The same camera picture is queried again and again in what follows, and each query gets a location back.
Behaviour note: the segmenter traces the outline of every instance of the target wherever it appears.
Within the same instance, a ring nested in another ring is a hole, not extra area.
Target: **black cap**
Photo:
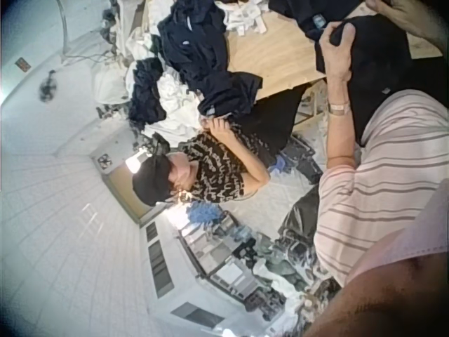
[[[133,176],[133,190],[141,202],[153,207],[171,197],[170,171],[171,163],[164,154],[153,155],[142,163]]]

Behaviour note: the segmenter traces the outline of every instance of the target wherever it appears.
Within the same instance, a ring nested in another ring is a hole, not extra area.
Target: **window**
[[[147,226],[147,242],[157,237],[156,223],[150,223]]]
[[[224,320],[223,317],[198,308],[189,302],[186,302],[177,309],[174,309],[171,313],[175,316],[186,319],[187,321],[207,326],[211,329],[215,328],[217,324]]]
[[[161,298],[175,288],[168,272],[165,258],[163,258],[161,242],[158,241],[148,248],[149,263],[152,267],[154,288],[158,298]]]

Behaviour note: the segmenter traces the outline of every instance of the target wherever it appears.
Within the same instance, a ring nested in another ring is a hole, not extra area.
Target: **patterned shirt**
[[[255,134],[245,135],[238,124],[231,124],[236,137],[266,167],[272,164],[269,147]],[[189,191],[192,199],[220,203],[242,197],[244,192],[242,173],[247,172],[243,163],[209,132],[192,138],[182,148],[190,161],[198,161],[196,182]]]
[[[448,110],[419,91],[401,91],[376,111],[361,165],[321,177],[314,238],[323,266],[341,285],[373,244],[413,223],[449,176]]]

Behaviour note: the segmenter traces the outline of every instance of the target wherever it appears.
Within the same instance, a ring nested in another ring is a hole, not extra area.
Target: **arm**
[[[372,10],[389,18],[407,33],[422,37],[437,47],[448,60],[449,28],[445,21],[420,0],[366,0]]]
[[[326,27],[320,39],[321,50],[328,75],[328,99],[330,114],[328,122],[328,169],[339,165],[356,166],[354,148],[356,136],[352,119],[351,105],[347,82],[351,79],[351,48],[356,36],[355,27],[351,24],[344,26],[342,41],[339,46],[333,46],[330,34],[340,25],[331,22]],[[339,111],[333,106],[344,107]]]
[[[269,172],[264,164],[253,154],[232,132],[229,123],[224,119],[211,119],[209,129],[212,135],[225,145],[245,166],[247,173],[242,173],[244,194],[250,194],[269,180]]]
[[[349,104],[348,85],[339,79],[328,79],[328,99],[330,104]],[[343,116],[329,114],[328,119],[328,169],[339,165],[356,167],[354,150],[356,134],[352,112]]]

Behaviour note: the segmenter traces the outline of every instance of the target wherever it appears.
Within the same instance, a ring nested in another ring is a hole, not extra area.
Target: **air vent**
[[[31,65],[29,65],[29,63],[25,61],[24,58],[19,58],[17,61],[15,61],[15,65],[17,65],[23,72],[27,72],[31,69]]]

